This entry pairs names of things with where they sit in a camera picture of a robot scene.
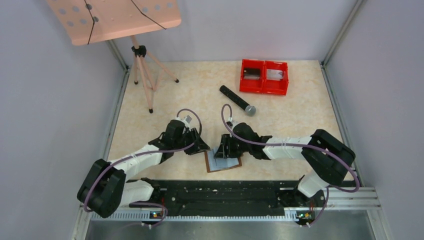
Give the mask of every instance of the black microphone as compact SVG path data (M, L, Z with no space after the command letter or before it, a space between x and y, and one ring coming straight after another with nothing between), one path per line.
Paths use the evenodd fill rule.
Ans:
M256 107L247 103L245 100L243 100L241 97L239 97L233 91L231 91L228 87L226 87L225 85L222 85L219 88L219 91L221 93L223 93L225 96L227 96L235 104L237 104L241 109L243 109L248 116L251 117L251 116L255 115Z

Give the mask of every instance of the gray wall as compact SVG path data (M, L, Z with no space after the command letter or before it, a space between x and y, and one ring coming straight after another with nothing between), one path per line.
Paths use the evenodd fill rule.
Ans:
M423 239L424 1L369 0L329 65L394 239Z
M179 0L181 25L137 39L161 61L321 60L355 2ZM116 42L132 64L131 40Z
M43 0L0 1L0 239L69 239L123 71L75 47Z

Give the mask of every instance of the red container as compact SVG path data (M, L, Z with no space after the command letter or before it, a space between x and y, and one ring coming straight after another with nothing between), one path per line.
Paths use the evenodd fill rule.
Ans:
M246 79L245 68L260 69L258 80ZM267 70L280 70L282 79L267 79ZM289 86L289 71L286 62L243 59L241 62L240 92L286 95Z

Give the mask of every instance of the black cable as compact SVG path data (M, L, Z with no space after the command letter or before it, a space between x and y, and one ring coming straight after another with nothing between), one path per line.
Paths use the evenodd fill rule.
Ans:
M162 25L160 25L159 23L157 23L155 20L153 20L153 19L151 19L149 16L147 16L146 14L144 14L141 10L140 10L140 8L136 5L136 3L133 1L133 0L131 0L131 2L132 2L132 4L134 4L134 6L138 9L138 11L143 15L143 16L145 16L146 18L148 18L150 21L152 21L152 22L154 22L155 24L157 24L158 26L160 26L161 28L163 28L163 29L165 29L166 30L166 28L164 27L164 26L162 26Z
M88 37L88 42L87 42L87 45L89 45L89 44L90 44L90 40L92 39L92 34L93 34L94 24L96 23L96 21L94 21L94 17L93 17L93 15L92 15L92 11L91 11L91 9L89 8L89 5L88 5L87 1L86 1L86 0L84 0L84 3L85 3L85 7L88 9L88 12L90 13L91 20L93 20L93 25L92 25L92 27L91 27L90 36Z

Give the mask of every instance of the pink board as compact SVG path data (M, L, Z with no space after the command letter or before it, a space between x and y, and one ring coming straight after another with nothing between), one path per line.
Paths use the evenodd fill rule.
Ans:
M73 45L87 44L93 20L84 0L46 0L56 14ZM156 23L143 16L131 0L86 0L91 14L98 21L94 24L90 43L128 37L161 30ZM181 23L176 0L133 0L148 17L165 28Z

